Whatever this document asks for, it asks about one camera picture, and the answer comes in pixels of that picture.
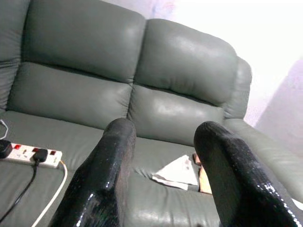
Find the black adapter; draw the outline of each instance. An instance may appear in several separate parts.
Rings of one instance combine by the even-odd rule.
[[[6,158],[12,150],[13,147],[11,142],[7,140],[0,140],[0,159]]]

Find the black cable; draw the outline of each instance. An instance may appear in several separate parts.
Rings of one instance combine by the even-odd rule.
[[[33,155],[33,159],[35,161],[35,164],[32,166],[33,167],[33,176],[32,179],[30,179],[30,181],[28,182],[27,186],[25,187],[25,189],[21,192],[21,194],[17,197],[17,199],[15,200],[14,204],[9,208],[8,211],[6,211],[6,213],[3,215],[3,217],[0,219],[0,224],[2,223],[2,221],[6,218],[6,216],[8,214],[10,214],[10,212],[12,212],[12,210],[15,208],[15,206],[19,203],[20,199],[22,198],[22,196],[27,192],[27,190],[29,189],[30,185],[32,184],[32,182],[34,181],[35,177],[36,177],[36,173],[37,173],[37,167],[39,165],[40,162],[44,162],[46,160],[47,157],[47,150],[46,149],[39,149],[34,155]]]

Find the white power strip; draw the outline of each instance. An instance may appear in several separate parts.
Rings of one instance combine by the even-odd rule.
[[[11,143],[13,150],[6,158],[2,159],[9,162],[20,162],[24,164],[34,164],[32,156],[37,151],[37,147],[31,147],[22,144]],[[47,158],[45,162],[41,162],[40,166],[56,168],[61,160],[62,152],[57,150],[47,149]]]

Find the plug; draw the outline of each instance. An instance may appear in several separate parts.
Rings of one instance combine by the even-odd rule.
[[[0,159],[6,158],[12,150],[13,147],[11,142],[7,140],[0,140]]]
[[[46,149],[38,149],[37,152],[33,155],[33,160],[35,164],[38,165],[40,162],[45,162],[47,158],[47,150]]]

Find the gray leather sofa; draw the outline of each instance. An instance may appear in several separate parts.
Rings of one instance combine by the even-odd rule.
[[[194,153],[194,133],[204,121],[243,138],[303,202],[299,161],[243,121],[250,82],[249,65],[228,43],[177,23],[145,20],[98,0],[0,0],[0,118],[9,126],[7,139],[63,151],[70,181],[107,124],[133,121],[125,227],[219,225],[211,195],[151,180]],[[0,216],[31,171],[0,161]],[[61,180],[61,170],[40,167],[3,226],[31,226]],[[63,194],[39,226],[47,226]]]

